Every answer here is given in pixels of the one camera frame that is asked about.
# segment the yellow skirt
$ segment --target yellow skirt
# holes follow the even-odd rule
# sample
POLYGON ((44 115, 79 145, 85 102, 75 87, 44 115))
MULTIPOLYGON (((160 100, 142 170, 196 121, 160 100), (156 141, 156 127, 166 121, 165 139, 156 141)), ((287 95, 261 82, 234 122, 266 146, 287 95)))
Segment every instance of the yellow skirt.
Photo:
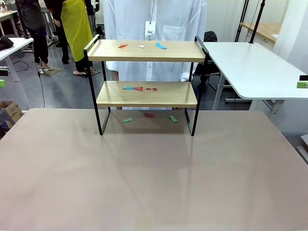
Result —
POLYGON ((80 61, 84 57, 83 49, 92 40, 84 0, 64 1, 61 20, 68 44, 73 53, 74 61, 80 61))

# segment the shirt pocket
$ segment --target shirt pocket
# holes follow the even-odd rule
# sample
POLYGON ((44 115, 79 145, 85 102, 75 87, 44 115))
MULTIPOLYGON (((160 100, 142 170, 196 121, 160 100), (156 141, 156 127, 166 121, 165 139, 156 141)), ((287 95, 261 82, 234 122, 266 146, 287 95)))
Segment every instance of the shirt pocket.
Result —
POLYGON ((163 27, 163 40, 165 41, 184 41, 186 27, 167 26, 163 27))

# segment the name tag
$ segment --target name tag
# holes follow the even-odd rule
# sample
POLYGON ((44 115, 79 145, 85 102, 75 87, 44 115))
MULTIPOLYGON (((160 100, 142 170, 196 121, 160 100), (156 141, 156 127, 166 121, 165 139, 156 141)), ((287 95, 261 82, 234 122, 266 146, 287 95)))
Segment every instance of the name tag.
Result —
POLYGON ((155 40, 155 30, 156 30, 156 22, 152 21, 150 24, 150 21, 146 21, 144 39, 155 40))

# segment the black chair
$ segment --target black chair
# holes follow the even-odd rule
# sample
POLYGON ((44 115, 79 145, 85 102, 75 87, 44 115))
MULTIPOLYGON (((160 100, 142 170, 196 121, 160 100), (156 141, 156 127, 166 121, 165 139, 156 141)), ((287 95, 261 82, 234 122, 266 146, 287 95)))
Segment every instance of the black chair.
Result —
MULTIPOLYGON (((207 31, 204 33, 204 42, 217 42, 217 36, 213 31, 207 31)), ((196 71, 194 73, 194 77, 201 77, 202 76, 202 70, 203 70, 203 66, 202 64, 198 64, 196 71)), ((216 64, 214 63, 214 61, 212 59, 208 60, 208 64, 206 66, 206 73, 205 76, 207 77, 206 81, 208 80, 209 85, 211 86, 211 88, 213 88, 215 91, 217 91, 217 88, 215 88, 211 82, 210 82, 210 77, 211 76, 218 76, 220 77, 220 70, 218 69, 218 67, 216 66, 216 64)))

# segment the cardboard box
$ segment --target cardboard box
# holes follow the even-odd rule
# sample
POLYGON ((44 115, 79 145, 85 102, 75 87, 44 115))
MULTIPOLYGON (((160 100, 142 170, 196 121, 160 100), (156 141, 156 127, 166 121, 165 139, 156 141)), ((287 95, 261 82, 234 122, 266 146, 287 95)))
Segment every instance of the cardboard box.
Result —
POLYGON ((15 101, 0 102, 0 125, 3 128, 11 128, 23 113, 15 101))

